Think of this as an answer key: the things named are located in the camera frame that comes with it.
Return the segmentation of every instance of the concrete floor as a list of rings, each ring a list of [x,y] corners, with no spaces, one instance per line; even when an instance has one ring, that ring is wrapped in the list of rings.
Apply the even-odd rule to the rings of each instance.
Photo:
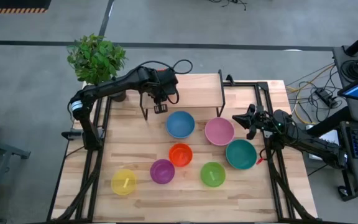
[[[358,38],[358,1],[247,2],[244,12],[241,5],[207,0],[116,0],[106,36],[115,42],[309,46]],[[46,14],[0,15],[0,40],[72,41],[98,33],[106,5],[107,0],[54,0]],[[12,160],[0,188],[0,217],[8,223],[46,219],[67,144],[60,133],[71,124],[66,104],[81,86],[66,57],[64,47],[0,46],[0,141],[32,151],[28,161]],[[333,61],[331,52],[272,50],[128,49],[127,57],[123,73],[146,60],[173,64],[187,58],[196,73],[222,69],[238,80],[286,83]],[[336,75],[333,79],[340,86]],[[323,86],[326,80],[324,74],[315,83]],[[314,114],[312,107],[307,110]],[[306,161],[309,172],[319,165]],[[319,217],[358,223],[358,198],[342,202],[336,193],[340,177],[332,169],[310,177]]]

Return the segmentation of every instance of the yellow bowl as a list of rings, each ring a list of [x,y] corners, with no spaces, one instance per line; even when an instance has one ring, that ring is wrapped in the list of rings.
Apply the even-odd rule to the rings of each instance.
[[[121,169],[111,179],[111,190],[118,195],[128,195],[135,189],[136,176],[131,170]]]

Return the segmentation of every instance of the potted plant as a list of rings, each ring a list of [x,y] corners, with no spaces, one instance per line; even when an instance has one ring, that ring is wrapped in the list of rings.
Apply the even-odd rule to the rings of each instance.
[[[124,68],[125,50],[103,38],[91,34],[76,41],[75,46],[68,47],[70,55],[67,61],[74,68],[78,81],[97,85],[115,79],[117,71]],[[111,97],[115,101],[123,101],[126,93],[122,91]]]

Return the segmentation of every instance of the bowl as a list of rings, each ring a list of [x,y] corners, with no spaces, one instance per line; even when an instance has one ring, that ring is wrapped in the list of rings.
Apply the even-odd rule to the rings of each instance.
[[[248,141],[238,139],[226,148],[226,159],[236,169],[249,169],[256,163],[255,147]]]
[[[234,126],[224,118],[214,118],[205,126],[206,138],[216,146],[225,146],[234,139]]]
[[[193,158],[191,148],[183,143],[174,144],[169,150],[169,160],[173,165],[184,167],[190,163]]]
[[[114,174],[110,184],[114,193],[128,195],[136,189],[135,173],[128,169],[121,169]]]
[[[191,135],[195,126],[194,118],[186,111],[176,111],[172,113],[166,123],[168,133],[178,139],[187,138]]]
[[[201,169],[201,180],[210,187],[219,187],[226,179],[226,173],[221,164],[208,162]]]
[[[166,159],[155,161],[150,168],[152,180],[158,184],[167,184],[175,175],[175,168],[172,163]]]

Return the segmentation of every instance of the green bowl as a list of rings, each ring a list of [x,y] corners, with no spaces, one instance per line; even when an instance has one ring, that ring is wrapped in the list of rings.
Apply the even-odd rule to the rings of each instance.
[[[255,147],[248,141],[238,139],[226,148],[226,159],[236,169],[249,169],[256,163]]]
[[[201,169],[201,180],[210,187],[218,187],[226,179],[226,173],[221,164],[207,162]]]

